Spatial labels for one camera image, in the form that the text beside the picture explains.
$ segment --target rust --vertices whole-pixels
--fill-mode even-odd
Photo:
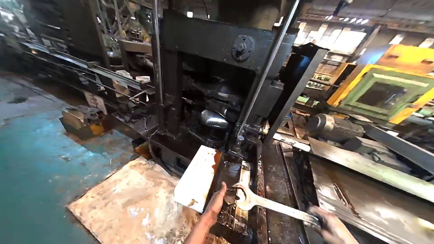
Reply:
[[[214,174],[217,172],[218,163],[220,162],[221,152],[216,150],[216,154],[214,154],[214,165],[212,166],[214,170]]]
[[[351,209],[351,212],[357,216],[358,218],[362,218],[360,216],[360,214],[356,211],[354,205],[350,202],[349,198],[347,196],[345,196],[345,193],[341,191],[341,188],[339,188],[338,184],[333,183],[333,189],[336,192],[336,195],[338,196],[338,198],[345,204],[345,206],[347,206],[348,208]]]

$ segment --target rusty metal plate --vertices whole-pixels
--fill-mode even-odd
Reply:
[[[434,243],[430,202],[328,160],[309,160],[322,208],[387,243]]]

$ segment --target wrench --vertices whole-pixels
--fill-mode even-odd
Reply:
[[[277,203],[275,201],[272,201],[272,200],[269,200],[266,198],[262,198],[262,197],[256,195],[255,193],[253,193],[253,191],[251,191],[248,187],[244,186],[243,184],[236,183],[232,187],[240,188],[241,190],[243,190],[244,195],[246,196],[245,199],[239,199],[239,200],[235,201],[235,204],[241,210],[248,211],[248,210],[252,209],[254,206],[258,205],[258,206],[268,208],[268,209],[274,210],[274,211],[282,213],[282,214],[286,214],[286,215],[291,216],[293,218],[300,219],[300,220],[303,220],[305,222],[311,223],[315,227],[322,228],[322,223],[321,223],[320,219],[313,216],[313,215],[310,215],[310,214],[305,213],[303,211],[300,211],[298,209],[291,208],[291,207],[288,207],[286,205]]]

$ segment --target metal rod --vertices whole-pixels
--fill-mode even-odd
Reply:
[[[256,91],[253,95],[252,102],[249,104],[249,108],[247,109],[247,112],[244,116],[243,123],[240,125],[240,128],[238,129],[237,136],[241,135],[241,131],[243,130],[244,125],[246,124],[247,118],[250,115],[250,112],[252,111],[253,105],[256,101],[256,98],[258,97],[259,91],[261,90],[262,85],[264,84],[265,78],[268,75],[268,71],[271,68],[271,65],[274,61],[274,58],[276,57],[277,51],[280,48],[280,44],[282,44],[283,38],[286,35],[286,31],[288,30],[289,24],[291,23],[291,20],[294,17],[294,14],[296,12],[296,9],[298,7],[298,4],[300,3],[300,0],[295,0],[293,6],[291,7],[291,10],[288,12],[288,15],[285,18],[285,22],[283,23],[282,28],[280,29],[279,34],[276,36],[276,39],[274,41],[274,46],[272,48],[272,51],[270,53],[270,56],[268,58],[268,61],[266,63],[265,68],[261,71],[261,78],[259,80],[258,86],[256,87]]]
[[[115,15],[116,15],[116,21],[118,22],[119,35],[122,36],[122,25],[121,25],[121,17],[119,15],[118,1],[113,0],[113,2],[115,3]]]
[[[154,64],[154,83],[155,88],[158,87],[158,94],[159,94],[159,102],[160,105],[163,105],[163,83],[161,82],[161,52],[160,52],[160,27],[158,25],[158,6],[159,1],[154,0],[152,2],[152,28],[155,35],[155,50],[157,51],[155,55],[155,61]]]
[[[96,6],[98,7],[98,14],[99,14],[99,16],[101,17],[101,24],[102,24],[102,26],[103,26],[103,28],[102,28],[102,32],[103,32],[104,34],[107,34],[107,25],[105,24],[105,19],[104,19],[104,16],[102,15],[101,5],[99,4],[99,1],[100,1],[100,0],[96,0]]]

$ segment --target steel beam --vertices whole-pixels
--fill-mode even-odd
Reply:
[[[376,126],[366,125],[364,128],[366,131],[365,135],[434,174],[434,154],[432,152],[409,143],[404,139],[390,135]]]

